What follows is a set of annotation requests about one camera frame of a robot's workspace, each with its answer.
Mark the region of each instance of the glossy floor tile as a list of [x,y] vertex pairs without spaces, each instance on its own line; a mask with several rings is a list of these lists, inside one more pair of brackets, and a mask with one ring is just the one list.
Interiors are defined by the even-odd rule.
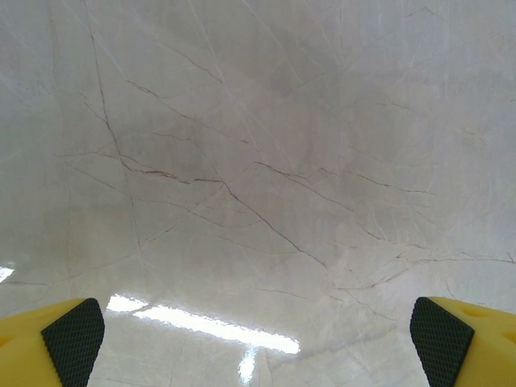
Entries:
[[424,386],[419,296],[516,312],[512,0],[0,0],[0,311],[93,387]]

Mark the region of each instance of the marble floor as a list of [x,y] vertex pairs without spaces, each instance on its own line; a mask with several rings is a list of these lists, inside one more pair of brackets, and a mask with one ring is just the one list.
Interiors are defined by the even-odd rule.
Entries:
[[97,298],[92,387],[425,386],[516,312],[513,0],[0,0],[0,313]]

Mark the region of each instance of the white marble surface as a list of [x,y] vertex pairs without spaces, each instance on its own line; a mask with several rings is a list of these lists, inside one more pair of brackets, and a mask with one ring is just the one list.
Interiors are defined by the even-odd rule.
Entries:
[[97,298],[93,387],[427,385],[417,297],[516,312],[515,20],[0,0],[2,315]]

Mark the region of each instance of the yellow plastic part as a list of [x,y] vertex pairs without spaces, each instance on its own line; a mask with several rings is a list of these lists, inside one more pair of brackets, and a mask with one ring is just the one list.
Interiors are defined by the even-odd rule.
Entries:
[[449,298],[430,299],[475,331],[455,387],[515,387],[516,315]]
[[41,331],[84,298],[0,319],[0,387],[61,387]]

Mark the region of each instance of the black rubber pad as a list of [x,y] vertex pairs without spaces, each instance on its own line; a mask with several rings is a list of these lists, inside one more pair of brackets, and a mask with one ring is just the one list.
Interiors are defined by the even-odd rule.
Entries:
[[410,335],[431,387],[452,387],[475,331],[429,298],[418,298]]
[[86,386],[104,338],[104,319],[97,300],[84,300],[41,335],[63,387]]

